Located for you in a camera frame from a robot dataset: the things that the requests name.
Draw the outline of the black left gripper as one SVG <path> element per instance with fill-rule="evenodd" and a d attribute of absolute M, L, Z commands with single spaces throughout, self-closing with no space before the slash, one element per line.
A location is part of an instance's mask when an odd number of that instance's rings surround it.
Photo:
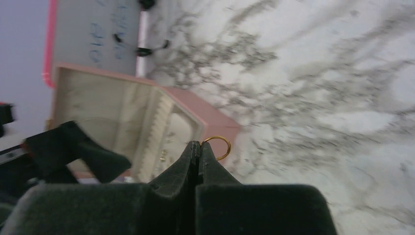
<path fill-rule="evenodd" d="M 101 183 L 113 181 L 132 165 L 69 121 L 0 151 L 1 207 L 14 206 L 31 187 L 42 183 L 76 184 L 67 166 L 76 160 L 83 161 Z"/>

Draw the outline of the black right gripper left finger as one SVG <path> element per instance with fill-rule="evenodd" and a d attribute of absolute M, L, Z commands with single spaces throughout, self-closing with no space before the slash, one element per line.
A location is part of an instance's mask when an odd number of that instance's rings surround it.
<path fill-rule="evenodd" d="M 200 144 L 149 183 L 41 184 L 18 202 L 3 235 L 193 235 Z"/>

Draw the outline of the pink framed whiteboard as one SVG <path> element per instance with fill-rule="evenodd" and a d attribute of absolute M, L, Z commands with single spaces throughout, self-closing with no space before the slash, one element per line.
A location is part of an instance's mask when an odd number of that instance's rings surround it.
<path fill-rule="evenodd" d="M 59 62 L 135 75 L 140 12 L 137 0 L 49 1 L 45 84 Z"/>

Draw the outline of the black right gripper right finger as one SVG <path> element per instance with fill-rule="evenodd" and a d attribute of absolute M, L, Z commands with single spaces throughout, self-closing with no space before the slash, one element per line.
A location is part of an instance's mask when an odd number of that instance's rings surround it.
<path fill-rule="evenodd" d="M 244 185 L 215 158 L 209 143 L 201 145 L 195 189 L 195 233 L 198 235 L 334 235 L 327 201 L 314 186 Z"/>

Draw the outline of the pink jewelry box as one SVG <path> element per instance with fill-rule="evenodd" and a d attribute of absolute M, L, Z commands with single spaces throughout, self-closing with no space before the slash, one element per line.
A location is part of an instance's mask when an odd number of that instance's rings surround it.
<path fill-rule="evenodd" d="M 208 140 L 226 154 L 241 126 L 195 93 L 92 67 L 55 67 L 50 126 L 74 121 L 96 143 L 127 157 L 128 173 L 149 182 L 171 166 L 190 141 Z"/>

